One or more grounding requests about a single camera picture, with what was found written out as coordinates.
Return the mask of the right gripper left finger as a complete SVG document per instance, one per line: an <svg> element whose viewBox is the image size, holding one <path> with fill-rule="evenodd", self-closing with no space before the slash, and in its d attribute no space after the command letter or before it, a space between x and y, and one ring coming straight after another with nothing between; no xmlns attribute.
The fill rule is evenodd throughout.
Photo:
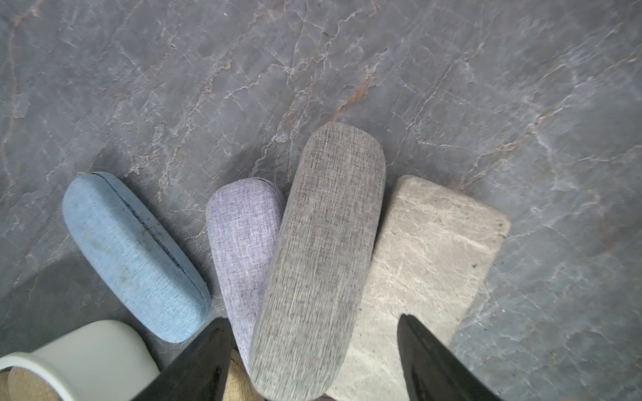
<svg viewBox="0 0 642 401"><path fill-rule="evenodd" d="M232 353L228 319L213 320L136 400L221 400Z"/></svg>

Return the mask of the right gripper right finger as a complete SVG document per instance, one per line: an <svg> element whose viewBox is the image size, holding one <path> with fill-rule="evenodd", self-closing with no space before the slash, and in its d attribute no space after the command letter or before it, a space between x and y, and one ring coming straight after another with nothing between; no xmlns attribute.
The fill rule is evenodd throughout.
<svg viewBox="0 0 642 401"><path fill-rule="evenodd" d="M416 317L401 315L397 342L411 400L500 400Z"/></svg>

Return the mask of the purple glasses case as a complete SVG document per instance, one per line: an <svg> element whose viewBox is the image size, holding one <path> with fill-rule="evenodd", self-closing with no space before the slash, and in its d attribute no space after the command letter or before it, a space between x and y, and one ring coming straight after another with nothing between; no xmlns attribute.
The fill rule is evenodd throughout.
<svg viewBox="0 0 642 401"><path fill-rule="evenodd" d="M246 365L284 207L279 188L254 177L224 185L207 204L212 260L238 352Z"/></svg>

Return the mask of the grey fabric glasses case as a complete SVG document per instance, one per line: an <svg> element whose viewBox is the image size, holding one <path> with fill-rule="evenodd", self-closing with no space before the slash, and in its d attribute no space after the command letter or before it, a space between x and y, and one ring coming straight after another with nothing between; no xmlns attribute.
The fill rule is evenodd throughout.
<svg viewBox="0 0 642 401"><path fill-rule="evenodd" d="M338 376L354 332L386 187L379 142L329 122L301 154L247 363L269 400L313 400Z"/></svg>

